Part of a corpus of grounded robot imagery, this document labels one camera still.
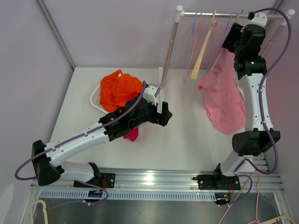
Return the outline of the beige wooden hanger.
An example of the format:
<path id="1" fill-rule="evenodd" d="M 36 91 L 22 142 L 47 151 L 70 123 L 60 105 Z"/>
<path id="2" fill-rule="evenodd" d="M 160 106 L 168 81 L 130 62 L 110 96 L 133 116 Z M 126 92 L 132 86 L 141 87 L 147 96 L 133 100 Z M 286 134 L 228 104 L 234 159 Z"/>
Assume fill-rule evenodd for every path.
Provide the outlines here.
<path id="1" fill-rule="evenodd" d="M 211 35 L 213 29 L 217 26 L 217 20 L 215 19 L 216 12 L 217 12 L 217 10 L 215 10 L 214 13 L 213 13 L 212 21 L 211 21 L 211 25 L 210 25 L 209 31 L 208 31 L 208 33 L 207 33 L 207 35 L 205 37 L 205 40 L 203 42 L 202 48 L 200 50 L 200 53 L 198 55 L 197 61 L 196 61 L 195 66 L 194 66 L 194 68 L 192 70 L 192 73 L 191 73 L 191 79 L 192 80 L 196 80 L 197 79 L 197 76 L 198 76 L 198 73 L 199 73 L 199 70 L 200 70 L 200 67 L 201 67 L 201 64 L 202 64 L 202 60 L 203 60 L 203 57 L 204 57 L 204 53 L 206 51 L 206 47 L 207 47 L 210 35 Z"/>

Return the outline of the blue wire hanger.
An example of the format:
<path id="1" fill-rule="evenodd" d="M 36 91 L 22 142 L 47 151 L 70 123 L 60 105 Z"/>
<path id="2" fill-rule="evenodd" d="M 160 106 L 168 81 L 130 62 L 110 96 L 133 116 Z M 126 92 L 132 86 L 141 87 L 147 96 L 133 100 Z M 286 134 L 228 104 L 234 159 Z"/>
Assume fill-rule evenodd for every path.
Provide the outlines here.
<path id="1" fill-rule="evenodd" d="M 199 13 L 199 11 L 197 11 L 195 13 L 194 19 L 193 19 L 193 25 L 192 25 L 192 29 L 191 29 L 189 50 L 188 50 L 188 56 L 187 56 L 187 61 L 186 61 L 186 67 L 185 67 L 185 74 L 184 74 L 183 83 L 186 82 L 187 75 L 188 75 L 188 71 L 187 70 L 188 70 L 190 59 L 191 59 L 192 44 L 193 44 L 193 38 L 194 38 L 194 32 L 195 32 L 195 26 L 196 26 L 196 18 L 197 18 L 198 13 Z"/>

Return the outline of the beige hanger holding pink shirt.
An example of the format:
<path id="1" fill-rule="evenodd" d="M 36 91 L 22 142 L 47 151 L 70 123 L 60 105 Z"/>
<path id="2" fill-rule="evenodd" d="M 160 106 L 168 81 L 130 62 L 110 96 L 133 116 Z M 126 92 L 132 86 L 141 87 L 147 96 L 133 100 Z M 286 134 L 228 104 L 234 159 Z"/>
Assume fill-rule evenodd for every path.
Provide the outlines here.
<path id="1" fill-rule="evenodd" d="M 243 9 L 237 14 L 237 16 L 235 18 L 235 23 L 238 22 L 238 20 L 239 20 L 239 18 L 240 18 L 240 16 L 241 16 L 242 13 L 243 13 Z"/>

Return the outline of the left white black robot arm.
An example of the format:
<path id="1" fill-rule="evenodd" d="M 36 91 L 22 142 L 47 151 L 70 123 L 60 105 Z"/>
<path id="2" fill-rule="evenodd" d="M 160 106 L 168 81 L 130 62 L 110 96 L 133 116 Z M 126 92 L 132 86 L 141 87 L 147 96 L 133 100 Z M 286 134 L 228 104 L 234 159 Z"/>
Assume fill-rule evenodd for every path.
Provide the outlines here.
<path id="1" fill-rule="evenodd" d="M 143 123 L 166 126 L 172 117 L 168 103 L 162 103 L 162 111 L 146 99 L 133 98 L 124 107 L 106 114 L 91 127 L 70 138 L 49 142 L 38 140 L 32 145 L 32 161 L 38 185 L 47 186 L 58 180 L 73 180 L 74 187 L 101 186 L 102 174 L 98 166 L 69 162 L 68 159 L 93 146 L 106 144 L 127 135 Z"/>

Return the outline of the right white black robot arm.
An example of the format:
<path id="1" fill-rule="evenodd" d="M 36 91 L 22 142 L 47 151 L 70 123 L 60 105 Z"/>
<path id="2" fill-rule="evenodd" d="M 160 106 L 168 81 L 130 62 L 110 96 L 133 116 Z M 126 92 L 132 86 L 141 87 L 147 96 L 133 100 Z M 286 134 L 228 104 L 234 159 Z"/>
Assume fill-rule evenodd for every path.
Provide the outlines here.
<path id="1" fill-rule="evenodd" d="M 222 47 L 234 53 L 234 69 L 246 106 L 244 132 L 233 135 L 232 152 L 214 170 L 213 185 L 223 189 L 238 184 L 236 171 L 255 156 L 273 148 L 280 132 L 273 129 L 266 97 L 266 61 L 259 55 L 265 29 L 256 24 L 232 25 Z"/>

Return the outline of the pink t shirt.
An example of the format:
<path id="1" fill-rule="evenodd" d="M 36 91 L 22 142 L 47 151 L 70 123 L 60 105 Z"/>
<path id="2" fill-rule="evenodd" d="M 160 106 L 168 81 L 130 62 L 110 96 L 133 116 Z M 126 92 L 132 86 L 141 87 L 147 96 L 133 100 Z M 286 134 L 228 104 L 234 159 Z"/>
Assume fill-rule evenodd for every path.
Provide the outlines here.
<path id="1" fill-rule="evenodd" d="M 245 101 L 235 83 L 235 55 L 222 49 L 209 72 L 199 81 L 204 92 L 204 107 L 212 126 L 225 135 L 243 129 Z"/>

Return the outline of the orange t shirt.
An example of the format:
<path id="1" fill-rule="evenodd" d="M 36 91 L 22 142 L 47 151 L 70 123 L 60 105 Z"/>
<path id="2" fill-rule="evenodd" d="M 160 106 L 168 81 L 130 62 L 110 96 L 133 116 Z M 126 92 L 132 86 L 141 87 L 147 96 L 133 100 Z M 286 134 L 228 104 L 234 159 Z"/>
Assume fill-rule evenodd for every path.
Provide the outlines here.
<path id="1" fill-rule="evenodd" d="M 100 105 L 107 112 L 114 112 L 137 97 L 142 89 L 143 84 L 137 77 L 117 70 L 100 81 Z"/>

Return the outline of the magenta t shirt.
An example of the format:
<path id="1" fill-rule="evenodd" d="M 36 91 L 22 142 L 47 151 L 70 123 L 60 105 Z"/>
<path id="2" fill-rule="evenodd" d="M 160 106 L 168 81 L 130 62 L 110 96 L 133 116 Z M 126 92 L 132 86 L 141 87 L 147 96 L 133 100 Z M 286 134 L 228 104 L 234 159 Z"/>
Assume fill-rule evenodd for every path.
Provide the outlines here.
<path id="1" fill-rule="evenodd" d="M 134 142 L 137 139 L 138 135 L 139 135 L 139 128 L 136 127 L 135 129 L 130 130 L 128 134 L 124 135 L 123 138 L 128 139 L 131 142 Z"/>

